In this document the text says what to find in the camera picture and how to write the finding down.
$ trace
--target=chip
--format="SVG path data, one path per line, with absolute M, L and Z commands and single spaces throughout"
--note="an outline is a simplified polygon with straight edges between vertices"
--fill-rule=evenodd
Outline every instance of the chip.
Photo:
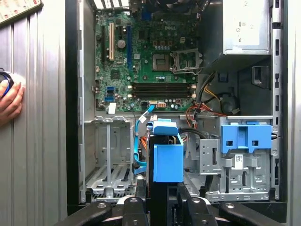
M 145 32 L 139 31 L 139 39 L 144 39 L 144 38 L 145 38 Z
M 120 25 L 121 24 L 121 19 L 116 19 L 115 23 Z
M 120 72 L 118 70 L 111 71 L 111 79 L 112 80 L 119 80 L 120 79 Z

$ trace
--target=side panel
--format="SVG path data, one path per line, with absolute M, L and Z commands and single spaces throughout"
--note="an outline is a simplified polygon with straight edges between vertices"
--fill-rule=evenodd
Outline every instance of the side panel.
M 0 29 L 0 67 L 26 79 L 21 115 L 0 128 L 0 225 L 51 226 L 67 215 L 65 5 L 43 2 Z

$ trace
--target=pcie slot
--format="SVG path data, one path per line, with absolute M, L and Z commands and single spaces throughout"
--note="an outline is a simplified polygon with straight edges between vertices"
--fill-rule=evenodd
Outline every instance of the pcie slot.
M 106 58 L 106 49 L 105 49 L 105 26 L 102 26 L 102 40 L 101 40 L 101 47 L 102 47 L 102 62 L 105 62 Z
M 109 32 L 110 32 L 110 35 L 109 35 L 109 43 L 110 43 L 110 46 L 109 46 L 109 60 L 113 61 L 114 60 L 114 40 L 115 40 L 115 35 L 114 35 L 114 31 L 115 31 L 115 25 L 114 23 L 109 23 Z
M 127 26 L 127 67 L 132 69 L 132 27 Z

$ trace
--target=green motherboard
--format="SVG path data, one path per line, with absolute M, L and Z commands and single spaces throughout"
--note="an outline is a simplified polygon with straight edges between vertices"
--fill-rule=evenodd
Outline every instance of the green motherboard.
M 98 111 L 185 111 L 196 99 L 201 55 L 195 15 L 98 11 L 95 16 Z

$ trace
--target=blue pcie slot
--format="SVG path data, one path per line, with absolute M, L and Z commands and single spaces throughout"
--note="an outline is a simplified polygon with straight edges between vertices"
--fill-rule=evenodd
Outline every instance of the blue pcie slot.
M 114 91 L 115 90 L 115 87 L 113 86 L 107 86 L 107 91 Z
M 132 27 L 127 26 L 127 67 L 132 69 Z
M 107 102 L 114 101 L 114 97 L 105 97 L 104 100 Z

